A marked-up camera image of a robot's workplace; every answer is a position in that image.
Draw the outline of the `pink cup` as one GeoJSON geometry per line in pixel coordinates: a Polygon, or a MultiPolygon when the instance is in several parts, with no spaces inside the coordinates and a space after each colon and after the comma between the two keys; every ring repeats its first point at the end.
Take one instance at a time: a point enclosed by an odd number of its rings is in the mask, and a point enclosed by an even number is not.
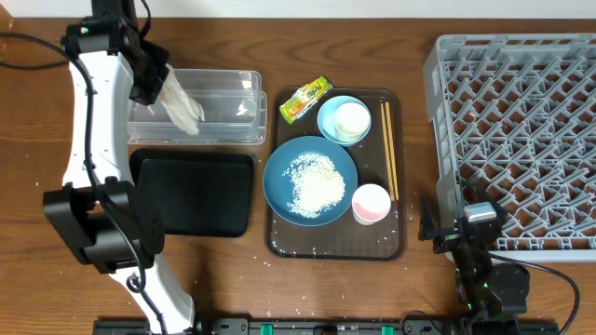
{"type": "Polygon", "coordinates": [[[372,225],[382,220],[391,209],[389,192],[377,184],[364,184],[352,196],[352,212],[356,222],[372,225]]]}

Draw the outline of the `white tissue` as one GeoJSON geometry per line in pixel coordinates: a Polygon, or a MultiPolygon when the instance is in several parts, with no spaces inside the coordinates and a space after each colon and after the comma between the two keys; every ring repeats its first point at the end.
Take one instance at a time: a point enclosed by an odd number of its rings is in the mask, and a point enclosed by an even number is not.
{"type": "Polygon", "coordinates": [[[198,124],[205,120],[203,107],[182,88],[173,67],[169,64],[166,67],[169,73],[158,97],[173,124],[189,135],[196,135],[198,124]]]}

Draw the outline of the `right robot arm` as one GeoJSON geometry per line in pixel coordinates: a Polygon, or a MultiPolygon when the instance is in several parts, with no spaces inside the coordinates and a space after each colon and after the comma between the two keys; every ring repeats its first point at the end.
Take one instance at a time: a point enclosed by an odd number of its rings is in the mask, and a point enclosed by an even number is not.
{"type": "Polygon", "coordinates": [[[455,284],[468,311],[444,323],[442,334],[519,334],[517,316],[527,311],[530,274],[511,262],[493,263],[488,251],[502,233],[507,212],[487,193],[465,207],[451,228],[439,229],[426,200],[421,204],[418,239],[433,242],[436,254],[450,253],[456,266],[455,284]]]}

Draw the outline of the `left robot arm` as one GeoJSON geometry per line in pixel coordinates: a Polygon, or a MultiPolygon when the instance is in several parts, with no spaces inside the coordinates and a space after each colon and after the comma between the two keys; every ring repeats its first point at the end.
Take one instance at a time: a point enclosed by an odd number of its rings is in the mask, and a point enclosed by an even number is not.
{"type": "Polygon", "coordinates": [[[183,90],[169,53],[146,38],[131,1],[95,1],[67,27],[61,54],[74,86],[69,163],[57,191],[47,192],[48,221],[74,257],[121,284],[139,304],[151,334],[193,334],[196,305],[163,256],[164,226],[136,189],[129,167],[132,103],[162,105],[193,134],[202,107],[183,90]]]}

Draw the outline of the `green yellow snack wrapper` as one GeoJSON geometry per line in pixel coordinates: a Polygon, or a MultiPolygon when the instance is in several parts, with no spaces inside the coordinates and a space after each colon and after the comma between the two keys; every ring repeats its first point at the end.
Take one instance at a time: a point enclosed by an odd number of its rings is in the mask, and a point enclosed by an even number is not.
{"type": "Polygon", "coordinates": [[[301,118],[327,92],[333,88],[332,83],[324,76],[299,87],[291,97],[284,102],[279,111],[288,124],[301,118]]]}

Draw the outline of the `white cup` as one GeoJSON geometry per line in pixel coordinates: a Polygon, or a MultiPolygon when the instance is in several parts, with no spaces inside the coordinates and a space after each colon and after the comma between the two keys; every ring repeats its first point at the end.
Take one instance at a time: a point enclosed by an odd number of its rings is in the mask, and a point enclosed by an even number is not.
{"type": "Polygon", "coordinates": [[[348,102],[340,105],[335,111],[335,137],[341,142],[359,139],[371,123],[368,109],[358,103],[348,102]]]}

